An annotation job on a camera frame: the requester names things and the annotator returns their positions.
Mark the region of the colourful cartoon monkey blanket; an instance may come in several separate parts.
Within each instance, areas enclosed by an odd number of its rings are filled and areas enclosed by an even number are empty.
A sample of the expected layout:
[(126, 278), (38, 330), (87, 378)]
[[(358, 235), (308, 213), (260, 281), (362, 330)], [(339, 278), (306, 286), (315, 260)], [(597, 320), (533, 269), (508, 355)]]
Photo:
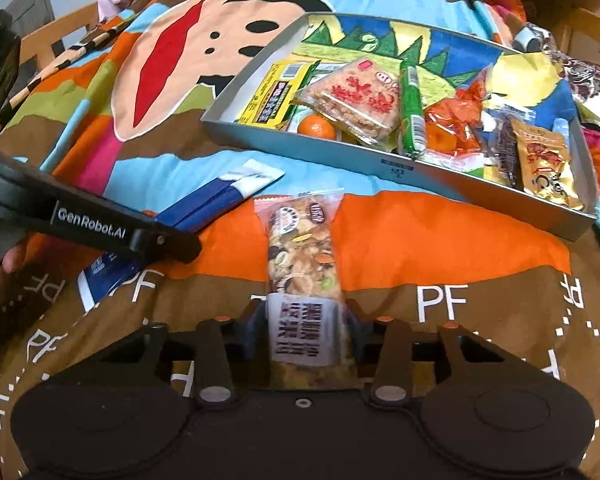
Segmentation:
[[(519, 26), (518, 0), (142, 0), (105, 25), (106, 44), (42, 80), (0, 133), (0, 151), (49, 164), (55, 177), (145, 212), (233, 168), (243, 152), (213, 142), (201, 117), (270, 40), (310, 11), (376, 15), (372, 29), (328, 20), (311, 48), (412, 58), (442, 98), (494, 67), (498, 88), (538, 122), (575, 118), (570, 85), (544, 54), (495, 51)], [(600, 191), (600, 135), (583, 156)], [(342, 188), (321, 230), (332, 260), (294, 259), (300, 289), (334, 290), (366, 312), (431, 328), (455, 320), (576, 387), (591, 402), (584, 471), (600, 479), (600, 221), (574, 242), (530, 223), (380, 177), (260, 154), (283, 169), (272, 195)], [(94, 307), (79, 298), (89, 249), (37, 235), (0, 318), (0, 479), (26, 470), (10, 434), (16, 401), (63, 367), (149, 322), (190, 330), (237, 314), (268, 288), (265, 235), (251, 204), (201, 234), (189, 264), (155, 263)]]

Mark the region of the green stick snack packet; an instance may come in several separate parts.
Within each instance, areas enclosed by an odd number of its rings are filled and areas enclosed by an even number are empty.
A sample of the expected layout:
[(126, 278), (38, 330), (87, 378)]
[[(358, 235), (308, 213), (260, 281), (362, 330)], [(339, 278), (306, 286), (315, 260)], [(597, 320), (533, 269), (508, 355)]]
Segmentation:
[(400, 64), (399, 150), (405, 156), (417, 158), (427, 148), (423, 110), (416, 65), (403, 60)]

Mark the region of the clear rice cracker packet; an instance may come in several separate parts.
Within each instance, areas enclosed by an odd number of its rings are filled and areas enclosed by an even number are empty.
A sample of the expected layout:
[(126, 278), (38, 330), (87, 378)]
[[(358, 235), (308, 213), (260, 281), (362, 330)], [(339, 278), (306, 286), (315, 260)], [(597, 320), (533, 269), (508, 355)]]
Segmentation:
[(357, 58), (302, 88), (294, 100), (334, 122), (358, 142), (385, 152), (399, 123), (398, 76)]

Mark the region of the yellow snack packet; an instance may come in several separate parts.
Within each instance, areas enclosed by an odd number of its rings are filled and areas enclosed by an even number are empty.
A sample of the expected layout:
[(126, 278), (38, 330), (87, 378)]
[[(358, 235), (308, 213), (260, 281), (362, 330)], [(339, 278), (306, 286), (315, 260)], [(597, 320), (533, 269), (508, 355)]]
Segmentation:
[(284, 58), (274, 62), (235, 120), (236, 124), (285, 131), (296, 111), (296, 94), (309, 82), (320, 62)]

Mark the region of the grey door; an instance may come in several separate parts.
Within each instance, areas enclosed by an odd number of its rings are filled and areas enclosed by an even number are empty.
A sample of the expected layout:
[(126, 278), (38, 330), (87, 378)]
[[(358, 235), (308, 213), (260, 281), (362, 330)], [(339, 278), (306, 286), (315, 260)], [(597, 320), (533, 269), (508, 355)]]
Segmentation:
[(50, 0), (12, 0), (6, 12), (12, 17), (12, 30), (21, 38), (55, 19)]

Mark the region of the orange red snack packet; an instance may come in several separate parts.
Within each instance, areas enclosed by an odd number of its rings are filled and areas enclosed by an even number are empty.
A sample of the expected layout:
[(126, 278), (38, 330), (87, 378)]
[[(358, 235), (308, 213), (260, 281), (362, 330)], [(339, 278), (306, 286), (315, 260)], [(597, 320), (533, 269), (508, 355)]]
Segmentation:
[(482, 144), (475, 131), (481, 127), (486, 80), (492, 66), (484, 68), (466, 89), (424, 109), (427, 148), (453, 157), (480, 153)]

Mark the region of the floral satin quilt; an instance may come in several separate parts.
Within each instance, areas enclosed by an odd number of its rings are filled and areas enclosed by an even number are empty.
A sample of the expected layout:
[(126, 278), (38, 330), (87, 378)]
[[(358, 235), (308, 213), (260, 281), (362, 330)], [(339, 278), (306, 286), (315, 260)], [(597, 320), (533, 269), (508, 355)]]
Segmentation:
[(527, 27), (538, 38), (542, 51), (552, 61), (559, 77), (568, 84), (581, 124), (600, 132), (600, 65), (581, 61), (559, 50), (548, 30), (532, 23)]

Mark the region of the blue snack stick packet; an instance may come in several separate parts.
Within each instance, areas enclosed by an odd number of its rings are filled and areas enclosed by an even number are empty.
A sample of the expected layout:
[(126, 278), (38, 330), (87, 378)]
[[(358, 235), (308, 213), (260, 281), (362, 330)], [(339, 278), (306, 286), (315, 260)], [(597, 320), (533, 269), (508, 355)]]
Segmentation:
[[(160, 212), (157, 220), (178, 231), (197, 233), (284, 174), (281, 169), (248, 159)], [(123, 282), (157, 260), (158, 257), (119, 256), (112, 252), (99, 256), (76, 281), (84, 311), (94, 308)]]

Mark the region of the illustrated cardboard snack box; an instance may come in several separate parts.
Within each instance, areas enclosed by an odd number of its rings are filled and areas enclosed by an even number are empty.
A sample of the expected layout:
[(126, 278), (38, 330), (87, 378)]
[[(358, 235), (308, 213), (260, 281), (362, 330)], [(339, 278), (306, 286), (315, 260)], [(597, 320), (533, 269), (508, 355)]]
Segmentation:
[(550, 59), (439, 27), (303, 15), (202, 122), (223, 144), (422, 188), (567, 240), (597, 219), (592, 157)]

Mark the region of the small orange fruit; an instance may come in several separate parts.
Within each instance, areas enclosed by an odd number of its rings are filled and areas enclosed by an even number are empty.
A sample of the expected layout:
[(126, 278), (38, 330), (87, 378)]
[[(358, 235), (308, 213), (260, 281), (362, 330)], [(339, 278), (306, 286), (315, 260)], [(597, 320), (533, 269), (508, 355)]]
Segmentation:
[(302, 136), (312, 136), (312, 138), (317, 139), (337, 139), (335, 127), (324, 117), (315, 114), (303, 118), (299, 122), (297, 132), (302, 134)]

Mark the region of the mixed nut bar packet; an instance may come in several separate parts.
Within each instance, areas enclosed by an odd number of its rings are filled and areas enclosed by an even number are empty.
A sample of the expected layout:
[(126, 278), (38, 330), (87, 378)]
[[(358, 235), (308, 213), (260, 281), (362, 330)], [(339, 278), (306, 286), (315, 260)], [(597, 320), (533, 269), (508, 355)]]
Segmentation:
[(350, 350), (332, 222), (341, 188), (258, 198), (268, 249), (268, 348), (272, 386), (345, 389), (360, 385)]

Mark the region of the gold foil snack packet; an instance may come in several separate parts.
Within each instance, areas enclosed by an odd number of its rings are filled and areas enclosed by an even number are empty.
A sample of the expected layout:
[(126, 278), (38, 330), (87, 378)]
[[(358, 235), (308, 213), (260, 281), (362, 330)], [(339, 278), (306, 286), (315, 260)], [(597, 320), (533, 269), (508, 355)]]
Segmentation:
[(540, 200), (582, 210), (565, 138), (515, 118), (510, 124), (517, 143), (521, 189)]

